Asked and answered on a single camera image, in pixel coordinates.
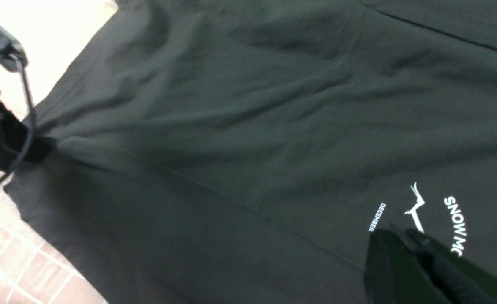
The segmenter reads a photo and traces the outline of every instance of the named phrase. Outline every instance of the dark green t-shirt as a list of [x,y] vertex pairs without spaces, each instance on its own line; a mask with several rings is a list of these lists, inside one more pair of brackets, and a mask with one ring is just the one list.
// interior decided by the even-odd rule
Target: dark green t-shirt
[[389,222],[497,276],[497,1],[119,7],[7,187],[110,304],[365,303]]

